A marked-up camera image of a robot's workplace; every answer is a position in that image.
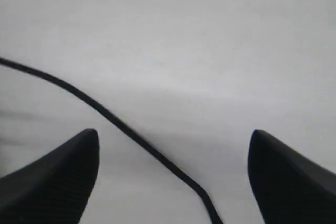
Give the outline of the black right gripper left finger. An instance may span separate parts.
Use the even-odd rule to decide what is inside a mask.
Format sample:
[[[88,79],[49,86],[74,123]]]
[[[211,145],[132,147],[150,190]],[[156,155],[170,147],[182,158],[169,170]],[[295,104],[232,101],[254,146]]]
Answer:
[[[85,129],[1,177],[1,223],[79,223],[98,170],[98,132]]]

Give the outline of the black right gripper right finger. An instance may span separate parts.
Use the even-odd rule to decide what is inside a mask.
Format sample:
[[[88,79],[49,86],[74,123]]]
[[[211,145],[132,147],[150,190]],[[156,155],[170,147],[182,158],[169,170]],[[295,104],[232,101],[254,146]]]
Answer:
[[[335,223],[335,173],[263,130],[253,131],[247,169],[264,223]]]

